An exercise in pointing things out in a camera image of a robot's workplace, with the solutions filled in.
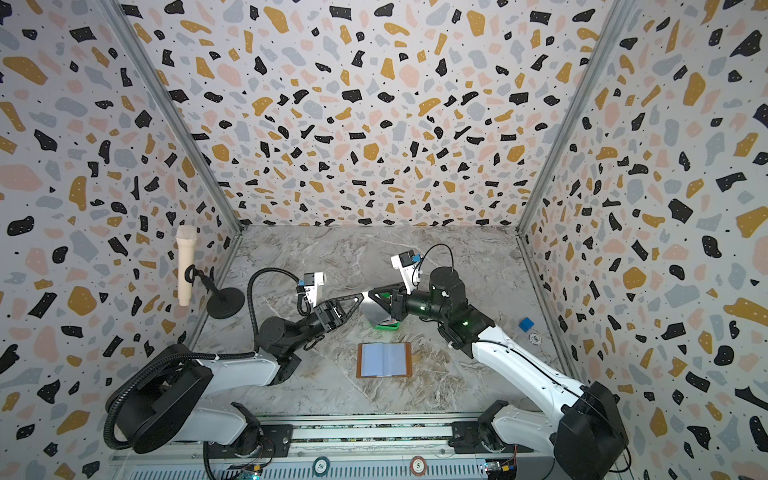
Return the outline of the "green plastic card tray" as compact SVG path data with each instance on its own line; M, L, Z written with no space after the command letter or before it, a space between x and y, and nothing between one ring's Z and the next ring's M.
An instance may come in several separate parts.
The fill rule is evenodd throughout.
M400 322L391 314L392 298L389 292L370 293L366 318L374 329L397 330Z

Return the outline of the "brown leather card holder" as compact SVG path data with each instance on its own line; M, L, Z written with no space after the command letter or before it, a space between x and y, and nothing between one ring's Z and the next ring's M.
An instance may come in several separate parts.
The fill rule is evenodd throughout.
M409 342L358 345L357 378L404 378L412 374L412 348Z

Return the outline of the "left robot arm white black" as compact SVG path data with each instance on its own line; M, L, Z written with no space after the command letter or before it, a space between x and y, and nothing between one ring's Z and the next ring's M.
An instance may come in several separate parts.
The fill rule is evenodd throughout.
M301 359L326 334L346 324L365 299L356 293L319 303L297 322L269 317L257 335L257 350L245 353L193 352L165 348L106 401L105 444L143 454L172 441L234 443L258 419L240 404L232 410L203 407L201 399L240 387L276 386L287 381Z

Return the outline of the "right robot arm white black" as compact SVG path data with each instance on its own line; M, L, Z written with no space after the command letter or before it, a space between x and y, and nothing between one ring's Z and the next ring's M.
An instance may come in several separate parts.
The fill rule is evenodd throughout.
M395 321L414 316L435 324L450 347L497 372L537 406L530 412L498 400L477 420L454 424L449 444L456 452L500 454L523 446L552 457L571 479L616 472L629 439L614 394L599 382L585 385L566 376L519 346L468 301L455 269L436 268L426 290L398 283L366 296Z

